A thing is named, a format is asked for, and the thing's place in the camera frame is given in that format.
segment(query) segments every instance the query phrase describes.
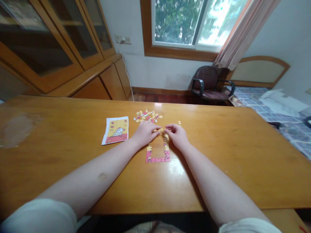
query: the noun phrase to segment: table surface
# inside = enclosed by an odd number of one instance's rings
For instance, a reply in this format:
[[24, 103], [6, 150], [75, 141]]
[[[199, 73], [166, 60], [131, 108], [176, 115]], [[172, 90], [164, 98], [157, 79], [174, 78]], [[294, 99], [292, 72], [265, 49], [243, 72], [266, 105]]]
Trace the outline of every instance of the table surface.
[[[2, 143], [16, 140], [14, 121], [32, 131], [18, 147], [0, 148], [1, 217], [116, 146], [101, 145], [106, 118], [128, 116], [132, 136], [145, 109], [163, 116], [161, 126], [180, 120], [189, 141], [259, 208], [311, 207], [311, 163], [251, 108], [19, 96], [0, 105]], [[170, 162], [146, 163], [146, 147], [138, 151], [90, 214], [205, 210], [184, 157], [169, 146]]]

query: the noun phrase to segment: hand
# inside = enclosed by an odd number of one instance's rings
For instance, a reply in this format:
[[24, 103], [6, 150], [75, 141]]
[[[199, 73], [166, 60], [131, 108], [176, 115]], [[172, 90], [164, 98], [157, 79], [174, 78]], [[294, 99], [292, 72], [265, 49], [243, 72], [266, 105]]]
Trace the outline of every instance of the hand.
[[172, 139], [174, 145], [179, 149], [182, 150], [183, 147], [189, 145], [189, 141], [187, 138], [187, 133], [183, 127], [180, 127], [176, 124], [171, 124], [165, 126], [164, 132], [168, 134], [168, 136]]
[[134, 140], [140, 148], [150, 143], [161, 132], [152, 132], [155, 129], [160, 129], [161, 126], [157, 126], [150, 121], [143, 121], [139, 124], [138, 129], [131, 138]]

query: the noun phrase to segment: glass cabinet door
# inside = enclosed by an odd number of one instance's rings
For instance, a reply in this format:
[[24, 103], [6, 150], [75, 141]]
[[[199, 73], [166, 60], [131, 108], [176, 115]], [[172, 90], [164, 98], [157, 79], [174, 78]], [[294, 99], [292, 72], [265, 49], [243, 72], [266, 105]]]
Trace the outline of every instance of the glass cabinet door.
[[111, 42], [110, 33], [107, 30], [105, 17], [98, 0], [80, 0], [84, 12], [91, 22], [91, 28], [96, 40], [100, 45], [100, 50], [105, 59], [114, 55], [116, 52]]
[[79, 1], [41, 2], [84, 70], [104, 60]]
[[83, 69], [37, 0], [0, 0], [0, 58], [44, 93]]

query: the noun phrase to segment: white cloth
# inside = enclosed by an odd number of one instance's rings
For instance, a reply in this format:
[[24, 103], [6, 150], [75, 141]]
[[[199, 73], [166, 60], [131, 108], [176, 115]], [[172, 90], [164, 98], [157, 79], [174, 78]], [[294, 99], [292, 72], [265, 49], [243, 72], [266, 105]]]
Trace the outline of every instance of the white cloth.
[[64, 202], [35, 199], [24, 204], [1, 225], [5, 233], [74, 233], [77, 216]]
[[[51, 199], [35, 199], [8, 217], [2, 223], [1, 230], [5, 233], [74, 233], [77, 231], [77, 217], [73, 209], [66, 203]], [[238, 232], [281, 233], [274, 225], [258, 218], [246, 218], [227, 223], [219, 229], [219, 233]]]
[[281, 233], [281, 231], [265, 220], [245, 218], [222, 225], [219, 233]]

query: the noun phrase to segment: electrical outlet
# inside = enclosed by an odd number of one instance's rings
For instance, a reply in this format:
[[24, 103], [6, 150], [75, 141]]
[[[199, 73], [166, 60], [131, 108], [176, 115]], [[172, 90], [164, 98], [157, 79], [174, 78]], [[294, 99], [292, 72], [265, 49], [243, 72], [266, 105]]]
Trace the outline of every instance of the electrical outlet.
[[131, 38], [130, 37], [125, 37], [125, 42], [124, 44], [132, 44], [131, 43]]
[[120, 41], [124, 40], [124, 44], [132, 44], [130, 37], [125, 37], [125, 36], [116, 35], [116, 34], [114, 35], [114, 37], [117, 43], [120, 43]]

